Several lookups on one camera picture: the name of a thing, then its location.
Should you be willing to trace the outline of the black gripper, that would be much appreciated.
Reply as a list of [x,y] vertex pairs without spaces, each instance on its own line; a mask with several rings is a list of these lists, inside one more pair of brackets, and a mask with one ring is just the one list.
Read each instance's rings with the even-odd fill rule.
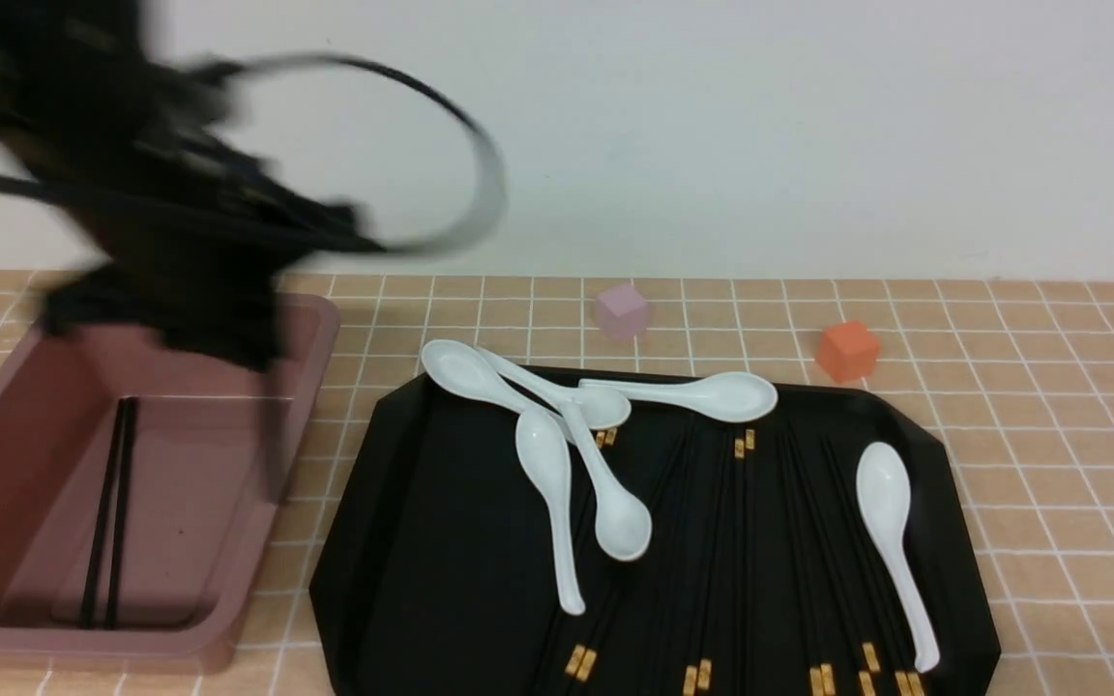
[[71,212],[107,259],[41,292],[43,333],[137,323],[152,329],[163,347],[268,373],[284,354],[276,277],[319,246],[314,234],[270,204],[256,204],[250,215],[287,226],[283,243],[125,213]]

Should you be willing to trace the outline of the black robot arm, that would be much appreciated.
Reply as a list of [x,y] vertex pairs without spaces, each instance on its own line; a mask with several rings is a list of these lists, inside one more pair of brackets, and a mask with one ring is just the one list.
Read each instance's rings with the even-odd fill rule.
[[43,292],[46,334],[129,323],[163,347],[266,374],[276,277],[317,251],[375,252],[352,204],[282,186],[212,136],[240,65],[152,62],[137,1],[0,1],[0,145],[102,264]]

